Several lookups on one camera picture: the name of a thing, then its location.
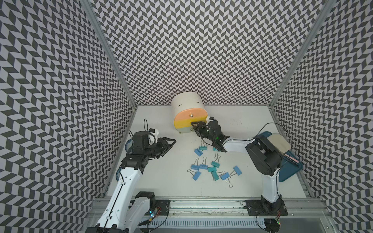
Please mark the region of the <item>blue binder clip right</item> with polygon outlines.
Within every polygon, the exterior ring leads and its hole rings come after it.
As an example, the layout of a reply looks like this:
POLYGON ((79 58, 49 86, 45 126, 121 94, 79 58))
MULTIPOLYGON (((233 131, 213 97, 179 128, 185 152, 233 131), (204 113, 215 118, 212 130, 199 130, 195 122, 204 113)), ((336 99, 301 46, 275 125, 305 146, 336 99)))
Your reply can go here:
POLYGON ((235 175, 240 176, 242 174, 242 171, 239 169, 238 166, 233 167, 233 171, 229 174, 230 177, 233 177, 235 175))

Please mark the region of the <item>blue binder clip bottom left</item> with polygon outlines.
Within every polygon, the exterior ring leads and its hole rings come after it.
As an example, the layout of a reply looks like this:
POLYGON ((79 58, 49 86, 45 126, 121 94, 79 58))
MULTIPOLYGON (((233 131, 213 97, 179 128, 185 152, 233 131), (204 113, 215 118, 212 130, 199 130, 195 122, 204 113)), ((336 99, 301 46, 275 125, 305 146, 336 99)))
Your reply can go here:
POLYGON ((188 169, 187 172, 192 175, 192 178, 195 181, 197 181, 199 179, 200 175, 201 175, 201 172, 199 172, 198 170, 195 171, 195 170, 188 169))

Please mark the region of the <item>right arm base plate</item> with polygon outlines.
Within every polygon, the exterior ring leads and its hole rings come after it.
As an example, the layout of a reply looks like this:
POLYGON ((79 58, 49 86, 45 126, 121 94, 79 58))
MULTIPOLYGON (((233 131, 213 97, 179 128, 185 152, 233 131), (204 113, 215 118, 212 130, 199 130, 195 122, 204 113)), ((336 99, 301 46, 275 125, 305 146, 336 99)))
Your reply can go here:
POLYGON ((267 200, 246 200, 248 215, 257 216, 287 216, 288 210, 284 201, 279 198, 276 202, 270 203, 267 200))

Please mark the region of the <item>blue binder clip upper left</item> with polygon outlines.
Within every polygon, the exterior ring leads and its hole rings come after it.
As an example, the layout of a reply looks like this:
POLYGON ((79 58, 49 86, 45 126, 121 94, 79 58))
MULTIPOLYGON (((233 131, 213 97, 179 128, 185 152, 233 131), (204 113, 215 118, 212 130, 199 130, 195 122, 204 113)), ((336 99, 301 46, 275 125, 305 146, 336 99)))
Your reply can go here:
POLYGON ((198 156, 201 156, 203 155, 203 151, 202 150, 199 150, 199 149, 195 149, 194 152, 198 155, 198 156))

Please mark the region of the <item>blue patterned bowl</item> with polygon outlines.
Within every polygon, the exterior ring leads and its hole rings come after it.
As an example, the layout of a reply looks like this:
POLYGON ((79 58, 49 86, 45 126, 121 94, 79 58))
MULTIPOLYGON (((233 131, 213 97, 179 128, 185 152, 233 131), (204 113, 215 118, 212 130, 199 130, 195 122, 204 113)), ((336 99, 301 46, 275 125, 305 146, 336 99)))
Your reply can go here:
POLYGON ((133 145, 133 139, 129 139, 126 143, 125 143, 125 146, 124 146, 124 149, 125 151, 128 151, 133 145))
POLYGON ((120 179, 120 172, 121 172, 121 168, 118 168, 118 170, 116 171, 116 180, 119 181, 120 179))

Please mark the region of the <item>green binder clip middle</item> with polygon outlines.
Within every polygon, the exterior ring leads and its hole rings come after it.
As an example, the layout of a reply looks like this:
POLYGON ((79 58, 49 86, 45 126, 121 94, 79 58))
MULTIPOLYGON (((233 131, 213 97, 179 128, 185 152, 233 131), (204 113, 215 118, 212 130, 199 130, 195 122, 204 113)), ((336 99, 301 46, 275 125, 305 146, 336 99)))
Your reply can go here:
POLYGON ((219 161, 220 161, 220 156, 217 156, 217 157, 215 158, 215 160, 213 160, 213 161, 211 162, 211 165, 214 166, 214 167, 216 167, 216 168, 219 168, 219 167, 220 167, 220 163, 219 163, 219 161))

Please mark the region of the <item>white round drawer cabinet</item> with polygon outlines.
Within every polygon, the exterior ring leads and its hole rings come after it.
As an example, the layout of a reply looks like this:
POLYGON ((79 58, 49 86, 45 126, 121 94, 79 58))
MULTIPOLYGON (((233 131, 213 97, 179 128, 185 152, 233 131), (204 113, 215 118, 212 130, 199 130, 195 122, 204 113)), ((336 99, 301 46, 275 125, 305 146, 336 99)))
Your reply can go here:
POLYGON ((184 92, 176 95, 171 102, 173 108, 174 117, 175 115, 185 109, 190 108, 203 108, 205 106, 202 102, 201 97, 195 92, 184 92))

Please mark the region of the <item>green binder clip upper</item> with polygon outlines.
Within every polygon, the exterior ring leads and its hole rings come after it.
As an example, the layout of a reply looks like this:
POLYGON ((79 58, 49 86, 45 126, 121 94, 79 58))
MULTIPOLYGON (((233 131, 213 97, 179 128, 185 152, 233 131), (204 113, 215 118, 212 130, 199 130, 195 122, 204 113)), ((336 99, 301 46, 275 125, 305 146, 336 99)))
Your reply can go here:
POLYGON ((219 151, 215 147, 213 147, 213 151, 214 151, 214 158, 217 158, 219 151))

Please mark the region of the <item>beige cloth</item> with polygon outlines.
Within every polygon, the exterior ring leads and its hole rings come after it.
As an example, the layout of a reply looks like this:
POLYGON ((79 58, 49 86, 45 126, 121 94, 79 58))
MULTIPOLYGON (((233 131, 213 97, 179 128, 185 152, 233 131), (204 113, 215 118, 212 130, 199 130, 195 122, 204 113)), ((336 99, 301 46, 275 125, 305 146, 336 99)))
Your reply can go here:
POLYGON ((290 143, 280 134, 272 134, 271 136, 267 137, 267 139, 282 154, 289 152, 292 148, 290 143))

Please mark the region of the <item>blue patterned bowl near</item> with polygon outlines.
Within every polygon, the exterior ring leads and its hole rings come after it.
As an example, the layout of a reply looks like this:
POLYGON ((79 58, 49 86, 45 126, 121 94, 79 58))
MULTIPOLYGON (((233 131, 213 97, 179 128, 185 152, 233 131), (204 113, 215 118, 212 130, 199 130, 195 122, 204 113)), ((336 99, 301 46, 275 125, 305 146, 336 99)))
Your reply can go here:
POLYGON ((120 179, 120 172, 121 172, 121 168, 118 168, 118 170, 116 171, 116 180, 119 181, 120 179))

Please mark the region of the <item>green binder clip top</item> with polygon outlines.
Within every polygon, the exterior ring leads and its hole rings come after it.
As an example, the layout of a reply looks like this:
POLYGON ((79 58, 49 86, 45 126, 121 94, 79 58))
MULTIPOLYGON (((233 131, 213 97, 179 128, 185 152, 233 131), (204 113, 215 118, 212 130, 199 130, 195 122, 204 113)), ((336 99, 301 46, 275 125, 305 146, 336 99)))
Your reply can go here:
POLYGON ((201 145, 199 146, 199 150, 207 150, 207 144, 202 140, 201 145))

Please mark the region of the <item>green binder clip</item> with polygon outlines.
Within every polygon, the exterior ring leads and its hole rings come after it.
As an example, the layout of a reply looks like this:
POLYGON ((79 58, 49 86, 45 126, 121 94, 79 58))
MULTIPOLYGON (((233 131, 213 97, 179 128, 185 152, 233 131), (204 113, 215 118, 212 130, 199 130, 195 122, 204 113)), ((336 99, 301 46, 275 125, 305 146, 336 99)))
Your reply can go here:
POLYGON ((212 172, 211 172, 211 175, 212 175, 212 177, 213 177, 213 181, 217 181, 217 180, 219 180, 220 177, 221 177, 222 175, 224 175, 224 174, 225 174, 224 171, 221 171, 221 172, 212 171, 212 172))
POLYGON ((216 171, 217 168, 216 167, 208 167, 208 172, 213 172, 213 171, 216 171))
POLYGON ((213 147, 213 151, 214 151, 214 158, 217 158, 219 151, 215 147, 213 147))
POLYGON ((217 157, 215 158, 215 160, 213 160, 213 161, 211 162, 211 165, 214 166, 214 167, 216 167, 216 168, 219 168, 219 167, 220 167, 220 163, 219 163, 219 161, 220 161, 220 156, 217 156, 217 157))
POLYGON ((202 140, 201 145, 199 146, 199 150, 207 150, 207 144, 202 140))

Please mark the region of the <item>teal cutting board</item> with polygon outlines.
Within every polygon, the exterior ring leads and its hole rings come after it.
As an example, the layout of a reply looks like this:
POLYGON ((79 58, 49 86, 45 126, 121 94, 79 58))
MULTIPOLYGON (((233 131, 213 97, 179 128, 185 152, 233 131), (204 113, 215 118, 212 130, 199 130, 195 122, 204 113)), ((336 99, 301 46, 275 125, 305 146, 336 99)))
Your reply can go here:
MULTIPOLYGON (((258 137, 269 137, 272 133, 265 131, 259 134, 258 137)), ((300 162, 300 159, 295 156, 293 153, 293 149, 285 154, 283 154, 284 158, 282 160, 282 168, 279 171, 279 182, 284 182, 291 176, 295 175, 297 172, 303 169, 303 164, 300 162)))

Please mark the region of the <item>pale green bottom drawer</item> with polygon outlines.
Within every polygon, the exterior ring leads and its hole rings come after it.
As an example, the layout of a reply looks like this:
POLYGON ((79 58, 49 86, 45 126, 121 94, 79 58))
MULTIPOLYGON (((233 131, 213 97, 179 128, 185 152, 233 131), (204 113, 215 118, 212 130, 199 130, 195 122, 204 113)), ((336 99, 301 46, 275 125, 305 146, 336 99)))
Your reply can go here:
POLYGON ((182 128, 177 128, 176 129, 179 133, 181 134, 185 134, 185 133, 192 133, 194 132, 194 129, 191 125, 189 126, 186 126, 186 127, 182 127, 182 128))

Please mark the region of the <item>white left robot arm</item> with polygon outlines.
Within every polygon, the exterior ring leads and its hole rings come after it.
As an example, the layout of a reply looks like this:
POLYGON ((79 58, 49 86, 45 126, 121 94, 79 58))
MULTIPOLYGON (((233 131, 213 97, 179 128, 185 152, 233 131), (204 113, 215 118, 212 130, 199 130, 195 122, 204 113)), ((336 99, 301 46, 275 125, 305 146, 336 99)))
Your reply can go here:
POLYGON ((156 130, 133 134, 114 193, 96 225, 86 229, 87 233, 133 233, 138 228, 144 215, 156 208, 156 198, 153 192, 141 191, 130 204, 137 183, 149 160, 163 157, 175 143, 175 139, 157 137, 156 130))

